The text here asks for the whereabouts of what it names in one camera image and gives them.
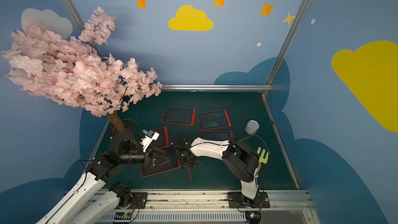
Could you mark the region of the red tablet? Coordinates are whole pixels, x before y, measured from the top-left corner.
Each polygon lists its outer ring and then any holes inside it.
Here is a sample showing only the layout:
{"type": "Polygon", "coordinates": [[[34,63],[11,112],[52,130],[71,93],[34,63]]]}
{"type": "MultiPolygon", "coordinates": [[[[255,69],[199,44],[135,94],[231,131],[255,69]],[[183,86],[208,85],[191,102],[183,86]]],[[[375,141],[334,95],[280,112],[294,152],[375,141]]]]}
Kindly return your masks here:
{"type": "MultiPolygon", "coordinates": [[[[151,146],[156,148],[169,147],[169,134],[166,127],[153,129],[154,132],[159,133],[159,137],[150,143],[151,146]]],[[[141,141],[144,138],[143,132],[133,133],[133,137],[137,141],[141,141]]]]}
{"type": "Polygon", "coordinates": [[[196,115],[200,131],[231,127],[231,121],[226,110],[199,113],[196,115]]]}
{"type": "Polygon", "coordinates": [[[162,123],[193,126],[195,109],[181,107],[166,107],[162,116],[162,123]]]}
{"type": "Polygon", "coordinates": [[[167,152],[167,155],[171,158],[171,161],[167,164],[162,165],[154,170],[146,170],[144,164],[141,164],[141,178],[157,175],[160,173],[168,172],[171,170],[179,169],[180,163],[178,160],[177,152],[173,147],[162,148],[167,152]]]}
{"type": "Polygon", "coordinates": [[[209,141],[228,141],[233,137],[231,131],[200,132],[199,138],[209,141]]]}

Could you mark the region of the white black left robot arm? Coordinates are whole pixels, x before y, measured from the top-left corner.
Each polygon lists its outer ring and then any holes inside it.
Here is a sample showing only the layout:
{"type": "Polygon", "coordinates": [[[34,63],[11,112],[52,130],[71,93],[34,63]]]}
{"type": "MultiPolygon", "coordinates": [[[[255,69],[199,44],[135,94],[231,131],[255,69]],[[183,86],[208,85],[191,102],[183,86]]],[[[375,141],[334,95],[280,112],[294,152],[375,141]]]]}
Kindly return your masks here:
{"type": "Polygon", "coordinates": [[[150,165],[155,155],[165,152],[151,146],[160,134],[153,130],[142,131],[136,140],[131,132],[118,132],[110,140],[107,152],[96,157],[74,187],[53,207],[39,224],[67,224],[73,220],[84,205],[122,169],[123,164],[150,165]]]}

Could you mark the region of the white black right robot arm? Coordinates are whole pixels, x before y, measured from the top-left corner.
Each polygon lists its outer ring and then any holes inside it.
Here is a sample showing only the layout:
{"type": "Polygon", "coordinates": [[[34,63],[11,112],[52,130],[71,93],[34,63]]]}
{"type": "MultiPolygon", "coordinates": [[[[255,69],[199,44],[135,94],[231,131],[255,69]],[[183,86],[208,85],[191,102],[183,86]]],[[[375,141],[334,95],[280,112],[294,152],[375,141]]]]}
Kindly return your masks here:
{"type": "Polygon", "coordinates": [[[223,161],[240,180],[243,198],[254,200],[257,197],[260,156],[242,140],[238,141],[236,137],[225,141],[175,137],[171,146],[176,150],[182,168],[194,167],[199,163],[200,157],[223,161]]]}

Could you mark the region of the small circuit board left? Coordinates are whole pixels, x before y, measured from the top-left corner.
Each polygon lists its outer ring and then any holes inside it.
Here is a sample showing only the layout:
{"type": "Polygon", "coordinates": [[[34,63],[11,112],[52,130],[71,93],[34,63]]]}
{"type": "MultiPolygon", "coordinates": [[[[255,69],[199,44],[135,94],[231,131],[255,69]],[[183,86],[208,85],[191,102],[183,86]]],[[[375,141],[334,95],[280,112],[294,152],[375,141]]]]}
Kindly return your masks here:
{"type": "Polygon", "coordinates": [[[133,220],[131,212],[115,212],[113,217],[113,224],[128,224],[133,220]]]}

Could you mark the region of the small circuit board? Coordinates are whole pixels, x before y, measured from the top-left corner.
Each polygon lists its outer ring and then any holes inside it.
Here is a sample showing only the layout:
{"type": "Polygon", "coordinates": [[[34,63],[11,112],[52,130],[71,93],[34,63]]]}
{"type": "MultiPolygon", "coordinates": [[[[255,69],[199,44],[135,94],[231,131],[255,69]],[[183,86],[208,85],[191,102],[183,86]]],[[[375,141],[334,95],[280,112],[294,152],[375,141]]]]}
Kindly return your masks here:
{"type": "Polygon", "coordinates": [[[255,212],[246,212],[245,219],[246,224],[259,224],[261,221],[261,214],[255,212]]]}
{"type": "Polygon", "coordinates": [[[128,224],[133,220],[131,212],[115,212],[113,217],[113,224],[128,224]]]}

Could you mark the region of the silver tin can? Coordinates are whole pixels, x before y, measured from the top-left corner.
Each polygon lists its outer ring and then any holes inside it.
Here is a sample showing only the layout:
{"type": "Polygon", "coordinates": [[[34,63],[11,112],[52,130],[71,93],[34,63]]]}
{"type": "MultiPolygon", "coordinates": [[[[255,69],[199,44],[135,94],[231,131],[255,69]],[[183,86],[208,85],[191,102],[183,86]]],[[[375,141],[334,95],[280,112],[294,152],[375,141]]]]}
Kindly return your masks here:
{"type": "Polygon", "coordinates": [[[258,131],[259,127],[260,127],[260,125],[259,125],[259,123],[257,121],[250,120],[246,124],[245,131],[249,135],[254,135],[258,131]]]}

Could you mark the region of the small circuit board right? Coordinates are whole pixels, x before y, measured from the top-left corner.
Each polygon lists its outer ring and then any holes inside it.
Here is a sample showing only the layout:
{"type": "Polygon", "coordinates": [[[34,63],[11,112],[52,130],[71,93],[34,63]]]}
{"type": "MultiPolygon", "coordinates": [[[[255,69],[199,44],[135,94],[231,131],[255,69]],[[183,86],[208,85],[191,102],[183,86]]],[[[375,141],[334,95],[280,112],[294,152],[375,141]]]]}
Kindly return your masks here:
{"type": "Polygon", "coordinates": [[[261,214],[255,212],[246,212],[245,219],[246,224],[259,224],[261,221],[261,214]]]}

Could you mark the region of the pink cherry blossom tree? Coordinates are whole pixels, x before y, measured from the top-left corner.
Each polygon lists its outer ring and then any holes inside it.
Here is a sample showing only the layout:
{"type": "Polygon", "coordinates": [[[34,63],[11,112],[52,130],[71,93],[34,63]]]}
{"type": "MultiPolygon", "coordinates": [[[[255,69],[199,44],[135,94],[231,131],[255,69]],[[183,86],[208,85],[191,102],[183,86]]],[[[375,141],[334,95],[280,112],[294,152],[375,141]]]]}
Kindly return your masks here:
{"type": "Polygon", "coordinates": [[[159,95],[162,84],[154,69],[141,71],[133,58],[123,62],[97,53],[95,46],[114,29],[113,18],[96,8],[79,37],[65,39],[40,22],[13,32],[12,46],[2,53],[10,65],[7,78],[29,95],[107,116],[122,130],[118,111],[159,95]]]}

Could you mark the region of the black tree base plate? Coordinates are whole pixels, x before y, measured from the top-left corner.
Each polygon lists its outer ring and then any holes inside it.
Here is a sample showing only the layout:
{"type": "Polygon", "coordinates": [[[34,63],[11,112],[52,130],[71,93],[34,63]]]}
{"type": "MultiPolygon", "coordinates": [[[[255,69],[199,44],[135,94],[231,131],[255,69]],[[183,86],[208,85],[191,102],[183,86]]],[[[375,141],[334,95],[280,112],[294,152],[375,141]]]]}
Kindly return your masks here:
{"type": "MultiPolygon", "coordinates": [[[[135,121],[133,119],[123,119],[123,120],[121,120],[121,124],[125,128],[126,132],[132,133],[134,131],[135,121]]],[[[110,139],[112,139],[117,133],[120,133],[120,131],[118,131],[116,129],[116,127],[113,127],[113,129],[111,131],[110,139]]]]}

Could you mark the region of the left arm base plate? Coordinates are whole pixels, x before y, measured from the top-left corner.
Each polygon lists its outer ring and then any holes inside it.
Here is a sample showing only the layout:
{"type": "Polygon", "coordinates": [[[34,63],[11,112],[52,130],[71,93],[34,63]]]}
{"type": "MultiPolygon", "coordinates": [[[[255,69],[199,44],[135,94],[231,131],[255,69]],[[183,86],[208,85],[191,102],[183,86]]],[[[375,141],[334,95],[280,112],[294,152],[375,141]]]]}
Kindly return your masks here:
{"type": "Polygon", "coordinates": [[[131,192],[127,194],[124,208],[125,209],[145,209],[148,199],[147,192],[131,192]]]}

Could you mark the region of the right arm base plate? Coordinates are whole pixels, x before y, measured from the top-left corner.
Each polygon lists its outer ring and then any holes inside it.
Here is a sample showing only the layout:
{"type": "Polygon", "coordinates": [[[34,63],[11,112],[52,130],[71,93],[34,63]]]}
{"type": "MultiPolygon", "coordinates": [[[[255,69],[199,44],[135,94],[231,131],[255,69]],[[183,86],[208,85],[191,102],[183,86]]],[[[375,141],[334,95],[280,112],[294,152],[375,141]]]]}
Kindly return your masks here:
{"type": "Polygon", "coordinates": [[[229,208],[270,208],[266,192],[259,191],[254,199],[243,196],[241,192],[228,192],[229,208]]]}

